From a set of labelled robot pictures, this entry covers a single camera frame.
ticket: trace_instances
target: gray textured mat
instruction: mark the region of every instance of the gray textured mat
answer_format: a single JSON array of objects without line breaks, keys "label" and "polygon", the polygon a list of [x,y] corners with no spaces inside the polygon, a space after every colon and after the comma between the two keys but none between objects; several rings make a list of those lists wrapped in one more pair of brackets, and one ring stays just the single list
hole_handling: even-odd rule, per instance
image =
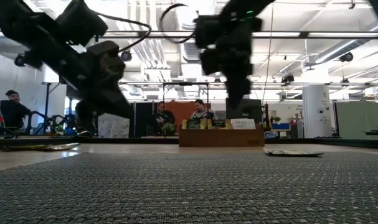
[{"label": "gray textured mat", "polygon": [[81,154],[0,171],[0,223],[378,223],[378,155]]}]

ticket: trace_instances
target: computer monitor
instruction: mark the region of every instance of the computer monitor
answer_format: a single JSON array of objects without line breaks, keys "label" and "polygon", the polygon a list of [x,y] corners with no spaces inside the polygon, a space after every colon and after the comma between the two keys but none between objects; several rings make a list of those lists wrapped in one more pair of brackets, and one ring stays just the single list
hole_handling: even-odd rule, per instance
[{"label": "computer monitor", "polygon": [[254,119],[256,124],[262,123],[262,101],[242,99],[239,106],[233,109],[229,106],[229,99],[226,98],[226,119],[238,118]]}]

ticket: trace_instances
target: black robotic arm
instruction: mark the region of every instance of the black robotic arm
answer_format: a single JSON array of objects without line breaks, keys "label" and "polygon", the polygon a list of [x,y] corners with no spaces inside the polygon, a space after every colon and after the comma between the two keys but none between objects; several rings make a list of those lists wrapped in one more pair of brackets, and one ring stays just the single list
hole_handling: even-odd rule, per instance
[{"label": "black robotic arm", "polygon": [[86,46],[108,29],[83,1],[71,1],[56,20],[44,12],[33,12],[24,1],[0,1],[0,29],[5,37],[30,49],[24,63],[35,68],[48,65],[93,105],[94,113],[131,117],[132,110],[118,87],[125,68],[119,46],[100,42],[81,54],[71,47]]}]

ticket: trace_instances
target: column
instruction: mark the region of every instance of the column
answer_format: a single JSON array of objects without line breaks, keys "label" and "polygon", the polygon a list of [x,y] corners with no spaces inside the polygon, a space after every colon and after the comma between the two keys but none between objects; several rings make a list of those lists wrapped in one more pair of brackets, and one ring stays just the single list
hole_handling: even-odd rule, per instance
[{"label": "column", "polygon": [[305,138],[331,137],[331,113],[328,86],[303,88]]}]

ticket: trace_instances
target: cable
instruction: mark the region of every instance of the cable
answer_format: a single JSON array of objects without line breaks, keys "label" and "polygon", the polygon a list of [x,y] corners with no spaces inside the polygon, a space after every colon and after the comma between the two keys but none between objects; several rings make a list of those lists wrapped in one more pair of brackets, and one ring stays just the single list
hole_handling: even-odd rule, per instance
[{"label": "cable", "polygon": [[165,30],[164,30],[163,20],[164,20],[166,14],[169,13],[172,9],[175,9],[175,8],[177,8],[177,7],[181,7],[181,6],[186,6],[186,7],[188,7],[187,5],[182,4],[182,3],[176,3],[176,4],[173,4],[172,6],[169,6],[169,7],[163,12],[163,14],[161,15],[161,17],[159,18],[159,23],[158,23],[159,30],[161,31],[161,33],[163,34],[163,36],[164,36],[165,38],[167,38],[167,40],[169,40],[170,42],[172,42],[172,43],[174,43],[174,44],[183,44],[183,43],[187,42],[188,40],[190,40],[191,38],[194,37],[194,31],[190,34],[189,37],[186,37],[186,38],[183,39],[183,40],[174,40],[174,39],[168,37],[167,35],[165,35]]},{"label": "cable", "polygon": [[2,117],[2,122],[1,122],[1,124],[3,123],[3,127],[4,128],[6,128],[6,125],[4,124],[4,117],[3,117],[3,114],[2,114],[2,110],[1,110],[1,100],[0,100],[0,115],[1,115],[1,117]]},{"label": "cable", "polygon": [[99,16],[103,16],[104,18],[107,18],[107,19],[111,19],[111,20],[115,20],[115,21],[121,21],[121,22],[127,22],[127,23],[132,23],[132,24],[136,24],[136,25],[139,25],[139,26],[144,26],[144,27],[147,27],[147,32],[144,36],[140,37],[139,40],[133,42],[132,44],[122,48],[119,50],[119,52],[122,52],[124,50],[128,50],[130,48],[132,48],[133,46],[135,46],[136,44],[142,42],[145,38],[147,38],[150,33],[151,33],[151,26],[149,24],[144,24],[142,22],[138,22],[138,21],[132,21],[130,19],[123,19],[123,18],[120,18],[120,17],[115,17],[115,16],[109,16],[109,15],[106,15],[106,14],[103,14],[103,13],[100,13],[100,12],[96,12],[94,11],[94,13],[98,14]]},{"label": "cable", "polygon": [[268,65],[266,67],[266,79],[265,79],[265,86],[263,87],[263,96],[262,96],[262,104],[265,99],[265,92],[266,92],[266,84],[268,82],[268,76],[269,76],[269,63],[270,63],[270,51],[272,49],[272,33],[273,33],[273,14],[275,12],[275,3],[272,3],[272,19],[270,24],[270,38],[269,38],[269,53],[268,53]]}]

